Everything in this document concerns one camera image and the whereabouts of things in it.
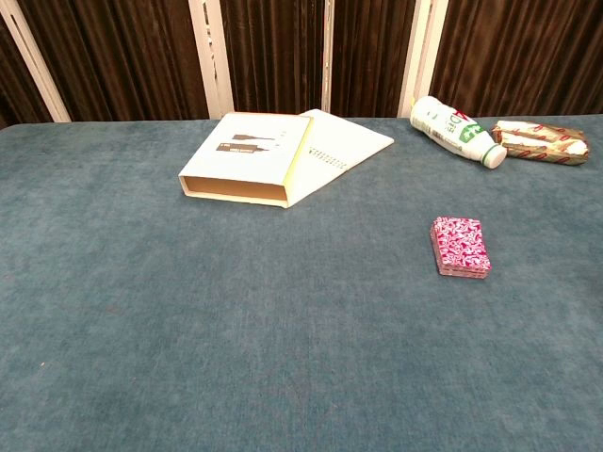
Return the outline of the white book slipcase box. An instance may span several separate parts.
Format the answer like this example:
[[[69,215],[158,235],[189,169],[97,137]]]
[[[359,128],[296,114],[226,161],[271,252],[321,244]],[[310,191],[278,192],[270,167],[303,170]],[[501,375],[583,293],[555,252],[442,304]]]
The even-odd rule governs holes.
[[[288,208],[314,121],[309,116],[231,112],[178,174],[186,196]]]

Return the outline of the brown white snack package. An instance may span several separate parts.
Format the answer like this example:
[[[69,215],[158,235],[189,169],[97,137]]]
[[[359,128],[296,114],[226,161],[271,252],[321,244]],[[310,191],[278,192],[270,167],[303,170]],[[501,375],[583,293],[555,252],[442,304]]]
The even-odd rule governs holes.
[[[589,147],[582,131],[531,121],[498,121],[495,141],[513,158],[578,166],[586,163]]]

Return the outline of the dark brown curtain panel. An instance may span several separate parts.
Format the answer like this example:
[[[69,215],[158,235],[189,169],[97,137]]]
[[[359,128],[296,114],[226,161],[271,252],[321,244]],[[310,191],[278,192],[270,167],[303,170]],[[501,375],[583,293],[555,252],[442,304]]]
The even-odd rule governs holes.
[[[220,0],[234,107],[321,106],[325,0]]]
[[[331,112],[395,117],[416,0],[335,0]]]
[[[0,15],[0,129],[53,119]]]
[[[18,0],[72,121],[209,116],[188,0]]]
[[[603,0],[448,0],[430,94],[472,117],[603,113]]]

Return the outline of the white partition post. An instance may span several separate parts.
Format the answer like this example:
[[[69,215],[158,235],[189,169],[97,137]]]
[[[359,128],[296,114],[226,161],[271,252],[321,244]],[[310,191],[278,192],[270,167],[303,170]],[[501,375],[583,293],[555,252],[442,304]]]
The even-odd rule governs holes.
[[[448,0],[416,0],[399,96],[398,117],[408,118],[412,105],[430,93]]]
[[[188,0],[209,117],[233,112],[234,98],[220,0]]]
[[[0,0],[0,14],[24,60],[43,102],[54,122],[71,122],[72,118],[57,89],[40,47],[31,32],[18,0]]]

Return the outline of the blue felt table cover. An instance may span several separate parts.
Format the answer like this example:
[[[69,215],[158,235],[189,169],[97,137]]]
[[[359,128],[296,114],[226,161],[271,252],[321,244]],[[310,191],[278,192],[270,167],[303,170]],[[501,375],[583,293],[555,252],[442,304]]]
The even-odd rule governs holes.
[[[368,119],[394,144],[288,209],[183,194],[211,121],[1,130],[0,452],[603,452],[603,115],[559,124],[584,165]]]

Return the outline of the pink patterned small packet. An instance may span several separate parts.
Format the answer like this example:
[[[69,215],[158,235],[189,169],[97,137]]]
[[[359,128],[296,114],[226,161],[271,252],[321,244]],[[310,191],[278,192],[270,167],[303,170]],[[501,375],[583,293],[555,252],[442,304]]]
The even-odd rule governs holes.
[[[437,217],[430,237],[441,275],[474,279],[489,275],[492,267],[478,219]]]

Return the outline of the white plastic drink bottle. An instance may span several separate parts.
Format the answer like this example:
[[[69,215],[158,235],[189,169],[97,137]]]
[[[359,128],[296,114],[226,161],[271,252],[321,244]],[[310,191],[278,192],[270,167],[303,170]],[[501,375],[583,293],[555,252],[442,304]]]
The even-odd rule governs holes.
[[[447,151],[479,162],[490,170],[507,156],[507,150],[477,121],[434,97],[424,96],[415,102],[410,122]]]

